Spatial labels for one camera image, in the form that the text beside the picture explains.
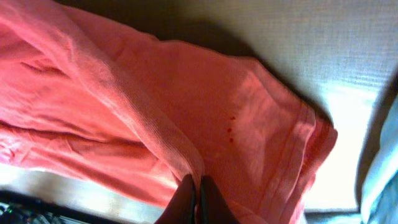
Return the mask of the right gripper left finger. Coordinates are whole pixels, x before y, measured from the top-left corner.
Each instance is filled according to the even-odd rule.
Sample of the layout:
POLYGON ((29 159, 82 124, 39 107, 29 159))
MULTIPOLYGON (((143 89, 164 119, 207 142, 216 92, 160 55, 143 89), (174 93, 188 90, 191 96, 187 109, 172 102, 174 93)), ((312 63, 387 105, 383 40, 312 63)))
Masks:
POLYGON ((196 190, 193 178, 186 175, 155 224, 194 224, 196 190))

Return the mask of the orange FRAM t-shirt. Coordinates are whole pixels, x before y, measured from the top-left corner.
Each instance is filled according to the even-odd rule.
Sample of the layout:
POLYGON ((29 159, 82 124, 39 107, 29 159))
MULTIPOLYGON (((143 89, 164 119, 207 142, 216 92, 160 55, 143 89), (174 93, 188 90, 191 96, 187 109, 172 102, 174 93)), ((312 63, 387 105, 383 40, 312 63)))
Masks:
POLYGON ((257 60, 53 1, 1 2, 1 163, 166 206, 210 176, 241 223, 295 223, 338 133, 257 60))

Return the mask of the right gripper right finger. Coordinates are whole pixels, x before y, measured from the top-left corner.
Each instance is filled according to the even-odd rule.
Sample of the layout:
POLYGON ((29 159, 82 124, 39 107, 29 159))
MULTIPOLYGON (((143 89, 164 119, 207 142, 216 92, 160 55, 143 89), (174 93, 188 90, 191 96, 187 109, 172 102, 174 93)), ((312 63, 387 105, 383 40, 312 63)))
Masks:
POLYGON ((201 179, 199 220, 201 224, 239 224, 209 175, 201 179))

